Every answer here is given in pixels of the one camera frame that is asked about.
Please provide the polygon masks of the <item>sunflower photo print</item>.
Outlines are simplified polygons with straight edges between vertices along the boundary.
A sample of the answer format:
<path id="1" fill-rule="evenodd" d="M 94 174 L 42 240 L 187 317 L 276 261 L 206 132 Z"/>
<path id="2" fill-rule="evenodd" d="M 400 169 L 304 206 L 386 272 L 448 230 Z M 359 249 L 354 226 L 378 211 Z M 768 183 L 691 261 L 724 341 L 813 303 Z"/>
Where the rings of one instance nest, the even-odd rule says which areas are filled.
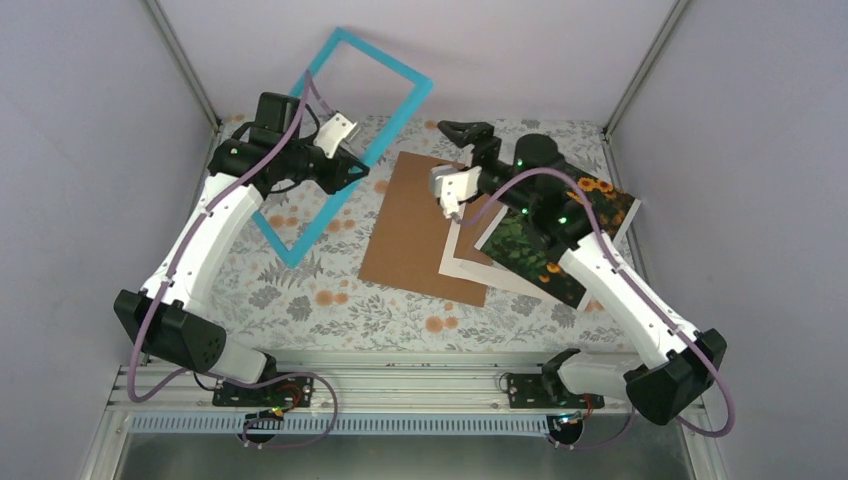
<path id="1" fill-rule="evenodd" d="M 564 174 L 585 192 L 599 227 L 614 243 L 623 239 L 640 201 L 581 169 L 566 169 Z M 577 310 L 587 307 L 591 296 L 586 287 L 552 265 L 562 255 L 561 234 L 593 233 L 579 195 L 552 176 L 537 175 L 512 187 L 499 201 L 508 212 L 477 249 L 559 302 Z"/>

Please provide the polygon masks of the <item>teal wooden picture frame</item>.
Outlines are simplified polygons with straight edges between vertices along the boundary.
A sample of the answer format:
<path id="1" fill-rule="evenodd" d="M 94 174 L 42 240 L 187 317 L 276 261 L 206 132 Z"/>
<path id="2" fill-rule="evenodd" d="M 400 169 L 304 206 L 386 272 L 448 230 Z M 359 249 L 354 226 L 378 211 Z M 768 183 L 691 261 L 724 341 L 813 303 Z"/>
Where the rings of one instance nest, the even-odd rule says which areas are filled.
<path id="1" fill-rule="evenodd" d="M 405 124 L 423 104 L 433 88 L 433 81 L 418 70 L 342 27 L 336 28 L 330 34 L 324 45 L 310 61 L 307 67 L 309 73 L 317 75 L 341 43 L 349 44 L 362 54 L 380 63 L 383 67 L 412 84 L 412 89 L 406 95 L 406 98 L 395 109 L 393 115 L 387 120 L 383 128 L 377 132 L 362 154 L 361 161 L 371 167 L 390 144 L 393 143 Z M 293 268 L 303 260 L 312 246 L 317 242 L 331 220 L 335 218 L 339 210 L 354 192 L 355 188 L 356 186 L 352 184 L 344 187 L 340 192 L 329 196 L 313 221 L 307 225 L 306 229 L 291 247 L 287 247 L 283 243 L 280 237 L 274 232 L 269 221 L 262 214 L 254 214 L 253 220 L 279 259 L 285 265 Z"/>

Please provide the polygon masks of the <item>white paper mat border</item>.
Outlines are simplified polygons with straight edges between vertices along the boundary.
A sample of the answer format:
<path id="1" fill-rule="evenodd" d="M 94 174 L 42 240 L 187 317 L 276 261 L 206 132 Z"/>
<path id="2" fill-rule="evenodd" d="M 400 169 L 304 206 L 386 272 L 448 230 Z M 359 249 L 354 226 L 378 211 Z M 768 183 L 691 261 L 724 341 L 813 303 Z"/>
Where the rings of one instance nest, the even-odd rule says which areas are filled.
<path id="1" fill-rule="evenodd" d="M 439 273 L 495 289 L 552 301 L 554 298 L 540 287 L 505 269 L 477 249 L 508 212 L 505 206 L 496 203 L 484 211 L 477 223 L 464 226 L 462 223 L 474 218 L 477 212 L 482 210 L 486 201 L 487 198 L 483 196 L 464 204 L 452 199 L 445 203 L 449 207 L 445 218 L 450 221 L 450 224 Z"/>

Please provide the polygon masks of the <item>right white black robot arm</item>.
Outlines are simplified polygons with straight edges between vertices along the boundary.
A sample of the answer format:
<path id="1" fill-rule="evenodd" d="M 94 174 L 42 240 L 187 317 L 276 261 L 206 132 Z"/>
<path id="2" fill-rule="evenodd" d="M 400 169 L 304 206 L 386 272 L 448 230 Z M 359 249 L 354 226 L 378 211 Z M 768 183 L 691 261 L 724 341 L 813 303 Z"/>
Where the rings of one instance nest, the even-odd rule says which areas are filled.
<path id="1" fill-rule="evenodd" d="M 442 120 L 437 127 L 451 143 L 471 150 L 468 166 L 438 166 L 430 173 L 429 189 L 444 216 L 458 221 L 461 206 L 481 196 L 488 198 L 486 208 L 508 207 L 519 216 L 532 253 L 598 299 L 638 355 L 628 363 L 578 349 L 557 355 L 542 368 L 541 391 L 549 404 L 565 407 L 584 394 L 612 397 L 666 425 L 712 386 L 728 391 L 718 374 L 725 338 L 685 320 L 622 259 L 552 138 L 520 137 L 506 164 L 493 125 Z"/>

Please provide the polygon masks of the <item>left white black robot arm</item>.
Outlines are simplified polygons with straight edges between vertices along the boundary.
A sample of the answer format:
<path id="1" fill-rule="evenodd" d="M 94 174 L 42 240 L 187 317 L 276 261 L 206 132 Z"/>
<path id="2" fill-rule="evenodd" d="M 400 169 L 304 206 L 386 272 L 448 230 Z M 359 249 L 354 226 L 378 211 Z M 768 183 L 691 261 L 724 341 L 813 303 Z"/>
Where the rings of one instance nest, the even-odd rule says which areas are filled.
<path id="1" fill-rule="evenodd" d="M 342 145 L 357 127 L 340 112 L 320 120 L 296 97 L 261 94 L 254 119 L 215 149 L 198 203 L 166 257 L 142 287 L 120 291 L 114 302 L 133 342 L 132 361 L 147 354 L 234 380 L 255 405 L 276 396 L 271 357 L 229 339 L 208 319 L 212 285 L 240 231 L 278 183 L 313 182 L 332 195 L 368 174 Z"/>

